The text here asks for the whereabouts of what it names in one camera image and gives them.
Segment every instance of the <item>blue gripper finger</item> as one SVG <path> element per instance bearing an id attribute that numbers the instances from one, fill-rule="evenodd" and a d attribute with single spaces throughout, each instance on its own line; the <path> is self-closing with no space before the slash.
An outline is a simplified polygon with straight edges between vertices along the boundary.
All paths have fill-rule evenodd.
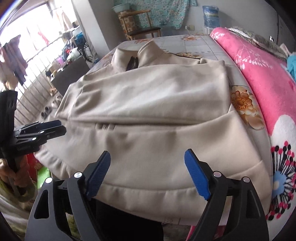
<path id="1" fill-rule="evenodd" d="M 198 163 L 199 160 L 192 153 L 191 149 L 185 152 L 184 160 L 198 194 L 204 197 L 205 200 L 209 200 L 211 197 L 209 181 Z"/>
<path id="2" fill-rule="evenodd" d="M 88 200 L 97 195 L 102 185 L 102 182 L 111 164 L 110 153 L 104 151 L 98 161 L 99 163 L 96 165 L 87 181 L 85 194 Z"/>

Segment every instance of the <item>beige jacket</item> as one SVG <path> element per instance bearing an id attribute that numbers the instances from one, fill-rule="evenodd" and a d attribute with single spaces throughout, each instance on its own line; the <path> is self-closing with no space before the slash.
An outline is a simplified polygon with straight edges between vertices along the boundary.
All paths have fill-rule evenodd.
<path id="1" fill-rule="evenodd" d="M 139 67 L 126 71 L 132 55 Z M 62 179 L 109 151 L 111 166 L 96 198 L 111 206 L 196 225 L 206 201 L 184 164 L 192 148 L 213 170 L 250 177 L 268 211 L 270 177 L 230 104 L 223 61 L 177 57 L 154 42 L 138 53 L 117 49 L 110 65 L 69 87 L 56 118 L 66 135 L 36 157 Z"/>

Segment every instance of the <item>person's hand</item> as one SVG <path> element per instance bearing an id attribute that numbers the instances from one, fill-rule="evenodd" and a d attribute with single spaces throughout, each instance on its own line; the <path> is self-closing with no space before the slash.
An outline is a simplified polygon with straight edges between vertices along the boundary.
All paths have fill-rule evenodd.
<path id="1" fill-rule="evenodd" d="M 20 169 L 17 171 L 17 173 L 11 170 L 6 165 L 6 163 L 0 161 L 0 178 L 5 183 L 10 184 L 8 180 L 8 178 L 10 177 L 14 180 L 14 185 L 24 188 L 32 182 L 32 179 L 29 175 L 29 164 L 28 164 L 27 156 L 24 155 L 20 158 L 21 158 L 19 162 Z"/>

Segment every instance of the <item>jacket collar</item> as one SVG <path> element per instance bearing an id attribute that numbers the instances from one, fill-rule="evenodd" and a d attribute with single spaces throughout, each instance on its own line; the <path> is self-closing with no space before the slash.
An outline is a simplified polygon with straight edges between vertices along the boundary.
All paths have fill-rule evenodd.
<path id="1" fill-rule="evenodd" d="M 165 53 L 154 41 L 146 43 L 139 51 L 116 49 L 112 58 L 112 65 L 119 72 L 125 72 L 131 57 L 138 57 L 138 68 L 149 65 L 153 60 Z"/>

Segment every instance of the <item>pink blanket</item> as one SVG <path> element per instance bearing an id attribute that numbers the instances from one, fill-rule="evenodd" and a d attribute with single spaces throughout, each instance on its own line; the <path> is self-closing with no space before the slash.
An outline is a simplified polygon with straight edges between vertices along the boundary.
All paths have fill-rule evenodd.
<path id="1" fill-rule="evenodd" d="M 296 202 L 296 85 L 286 63 L 224 28 L 211 37 L 240 68 L 261 108 L 271 141 L 274 186 L 266 216 L 270 240 L 285 225 Z"/>

